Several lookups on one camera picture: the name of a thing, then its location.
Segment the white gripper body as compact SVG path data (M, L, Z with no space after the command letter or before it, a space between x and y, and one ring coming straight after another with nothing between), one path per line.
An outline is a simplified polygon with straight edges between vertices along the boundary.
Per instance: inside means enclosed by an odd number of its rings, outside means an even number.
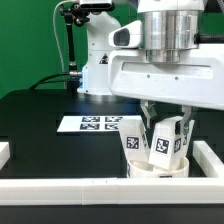
M180 61L149 62L140 21L109 34L109 88L118 96L224 110L224 44L201 44Z

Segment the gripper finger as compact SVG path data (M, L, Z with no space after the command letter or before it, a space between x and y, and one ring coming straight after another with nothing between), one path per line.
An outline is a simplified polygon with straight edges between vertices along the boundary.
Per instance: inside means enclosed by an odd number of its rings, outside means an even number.
M152 126L152 119L156 116L156 111L154 108L155 103L148 100L141 100L140 107L146 117L147 127Z
M182 119L176 123L176 133L185 135L189 132L189 123L191 121L192 107L183 105L182 112Z

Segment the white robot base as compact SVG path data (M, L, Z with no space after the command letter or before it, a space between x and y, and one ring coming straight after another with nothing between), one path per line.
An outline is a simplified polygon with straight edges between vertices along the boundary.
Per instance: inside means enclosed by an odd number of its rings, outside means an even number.
M116 97L108 86L108 56L113 48L108 43L109 34L120 28L120 23L108 13L91 13L87 23L87 62L82 68L82 83L78 88L83 98L95 102L114 101Z

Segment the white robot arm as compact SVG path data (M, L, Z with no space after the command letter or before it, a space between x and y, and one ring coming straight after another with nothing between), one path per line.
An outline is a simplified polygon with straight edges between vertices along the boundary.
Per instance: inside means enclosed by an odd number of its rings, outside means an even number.
M181 133L195 107L224 110L224 36L198 32L207 1L138 0L138 19L109 34L112 93L181 105Z

